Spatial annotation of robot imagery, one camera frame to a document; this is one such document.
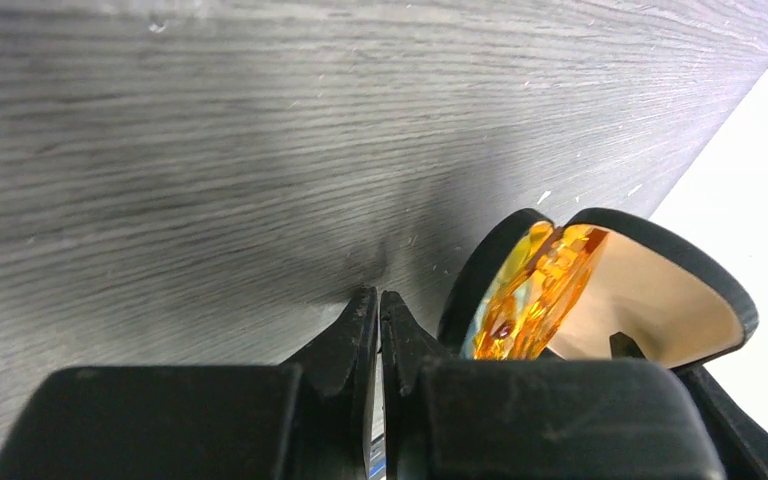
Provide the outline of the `black glasses case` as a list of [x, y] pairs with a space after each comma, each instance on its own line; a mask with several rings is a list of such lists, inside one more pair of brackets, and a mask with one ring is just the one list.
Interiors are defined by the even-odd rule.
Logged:
[[537, 358], [632, 357], [672, 369], [667, 363], [679, 354], [665, 349], [670, 334], [734, 341], [734, 347], [708, 362], [741, 349], [755, 333], [759, 314], [750, 294], [717, 261], [675, 233], [607, 208], [581, 210], [562, 225], [524, 208], [499, 222], [458, 274], [437, 330], [449, 351], [460, 356], [479, 301], [509, 252], [539, 221], [558, 228], [591, 225], [609, 235], [578, 303]]

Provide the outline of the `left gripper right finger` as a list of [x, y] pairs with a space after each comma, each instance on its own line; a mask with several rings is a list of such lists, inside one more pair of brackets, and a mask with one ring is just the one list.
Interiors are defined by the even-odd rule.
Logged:
[[722, 479], [678, 378], [644, 360], [449, 355], [401, 296], [381, 296], [391, 479]]

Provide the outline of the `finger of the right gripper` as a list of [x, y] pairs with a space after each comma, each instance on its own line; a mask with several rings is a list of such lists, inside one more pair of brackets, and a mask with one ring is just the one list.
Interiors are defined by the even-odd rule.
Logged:
[[637, 388], [631, 419], [610, 422], [613, 479], [768, 479], [768, 433], [703, 368], [735, 343], [700, 333], [668, 335], [672, 374]]

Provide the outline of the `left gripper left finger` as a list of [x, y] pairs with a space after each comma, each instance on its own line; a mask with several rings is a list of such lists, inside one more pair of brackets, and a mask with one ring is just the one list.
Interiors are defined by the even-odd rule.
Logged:
[[277, 365], [80, 366], [49, 375], [0, 479], [364, 479], [379, 300], [358, 290]]

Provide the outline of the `orange sunglasses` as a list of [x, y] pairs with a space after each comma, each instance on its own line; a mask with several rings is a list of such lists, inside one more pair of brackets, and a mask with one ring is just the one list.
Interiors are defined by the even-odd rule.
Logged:
[[533, 360], [578, 303], [607, 245], [609, 232], [591, 225], [532, 225], [502, 263], [481, 298], [517, 301], [516, 325], [503, 359]]

